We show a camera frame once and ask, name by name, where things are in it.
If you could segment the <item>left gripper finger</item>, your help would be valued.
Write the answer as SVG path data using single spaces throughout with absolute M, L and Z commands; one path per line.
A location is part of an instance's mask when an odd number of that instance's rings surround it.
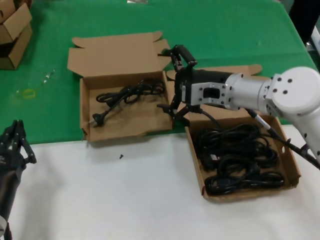
M 17 121 L 17 126 L 16 126 L 16 142 L 17 146 L 20 149 L 21 147 L 24 148 L 27 158 L 24 159 L 25 163 L 31 163 L 31 164 L 36 164 L 37 159 L 35 156 L 35 153 L 33 152 L 31 145 L 29 144 L 27 140 L 27 134 L 25 131 L 24 123 L 22 120 Z
M 16 142 L 16 128 L 18 125 L 18 121 L 14 120 L 12 124 L 6 127 L 3 133 L 0 135 L 0 152 L 7 153 L 8 151 L 12 151 L 13 153 L 17 153 L 19 148 Z

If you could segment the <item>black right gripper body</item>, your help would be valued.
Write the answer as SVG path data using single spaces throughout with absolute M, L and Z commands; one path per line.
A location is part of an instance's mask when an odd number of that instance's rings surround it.
M 182 69 L 175 75 L 174 96 L 182 103 L 222 103 L 231 72 Z

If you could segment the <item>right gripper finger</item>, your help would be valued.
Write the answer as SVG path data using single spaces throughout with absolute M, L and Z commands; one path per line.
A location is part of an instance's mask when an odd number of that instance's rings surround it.
M 196 113 L 201 114 L 202 110 L 200 105 L 190 105 L 185 104 L 185 106 L 178 111 L 178 107 L 181 103 L 181 98 L 178 96 L 174 96 L 171 104 L 158 104 L 157 107 L 161 108 L 162 111 L 168 114 L 174 122 L 180 123 L 190 123 L 190 120 L 185 117 L 188 113 Z
M 198 64 L 194 56 L 182 44 L 177 44 L 173 48 L 165 48 L 160 55 L 171 58 L 176 73 L 182 69 L 191 70 Z

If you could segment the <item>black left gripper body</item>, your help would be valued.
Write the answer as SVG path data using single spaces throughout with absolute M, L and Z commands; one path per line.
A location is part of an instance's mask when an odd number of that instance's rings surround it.
M 25 168 L 20 152 L 8 150 L 0 154 L 0 216 L 3 218 L 10 216 Z

